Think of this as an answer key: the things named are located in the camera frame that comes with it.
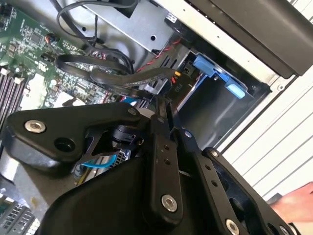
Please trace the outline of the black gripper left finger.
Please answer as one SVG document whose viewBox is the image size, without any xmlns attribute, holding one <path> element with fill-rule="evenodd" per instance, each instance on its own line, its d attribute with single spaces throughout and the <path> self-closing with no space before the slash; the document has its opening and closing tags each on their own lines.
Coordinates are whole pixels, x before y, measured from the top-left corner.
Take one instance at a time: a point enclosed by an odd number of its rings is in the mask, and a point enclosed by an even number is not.
<svg viewBox="0 0 313 235">
<path fill-rule="evenodd" d="M 143 211 L 152 222 L 183 218 L 177 146 L 170 134 L 176 110 L 155 98 L 151 117 L 125 102 L 19 111 L 5 124 L 9 156 L 43 173 L 61 177 L 98 156 L 130 149 L 145 166 Z"/>
</svg>

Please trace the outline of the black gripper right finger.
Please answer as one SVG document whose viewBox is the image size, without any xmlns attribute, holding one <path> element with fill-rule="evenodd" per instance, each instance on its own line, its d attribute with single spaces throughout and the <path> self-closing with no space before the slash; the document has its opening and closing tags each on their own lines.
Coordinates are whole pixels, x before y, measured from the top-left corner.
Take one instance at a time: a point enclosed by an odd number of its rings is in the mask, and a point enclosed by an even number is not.
<svg viewBox="0 0 313 235">
<path fill-rule="evenodd" d="M 292 235 L 291 227 L 212 147 L 201 151 L 182 128 L 176 109 L 167 104 L 172 136 L 178 142 L 180 167 L 188 172 L 199 197 L 198 221 L 210 235 Z"/>
</svg>

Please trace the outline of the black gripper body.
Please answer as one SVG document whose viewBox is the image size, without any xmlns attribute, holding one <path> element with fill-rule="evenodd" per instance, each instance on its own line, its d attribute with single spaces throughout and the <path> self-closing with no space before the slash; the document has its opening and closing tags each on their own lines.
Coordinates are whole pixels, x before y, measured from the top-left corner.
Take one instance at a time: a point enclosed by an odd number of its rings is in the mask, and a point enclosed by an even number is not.
<svg viewBox="0 0 313 235">
<path fill-rule="evenodd" d="M 41 224 L 43 235 L 218 235 L 191 177 L 181 174 L 183 220 L 152 226 L 143 216 L 145 164 L 131 160 L 60 196 Z"/>
</svg>

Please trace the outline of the person's hand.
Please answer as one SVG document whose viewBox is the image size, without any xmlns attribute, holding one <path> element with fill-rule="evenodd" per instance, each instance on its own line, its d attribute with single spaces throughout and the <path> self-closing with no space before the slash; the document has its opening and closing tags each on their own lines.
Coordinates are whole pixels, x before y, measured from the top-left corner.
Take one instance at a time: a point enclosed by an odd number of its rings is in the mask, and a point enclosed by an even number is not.
<svg viewBox="0 0 313 235">
<path fill-rule="evenodd" d="M 313 221 L 313 183 L 282 196 L 270 207 L 286 222 Z"/>
</svg>

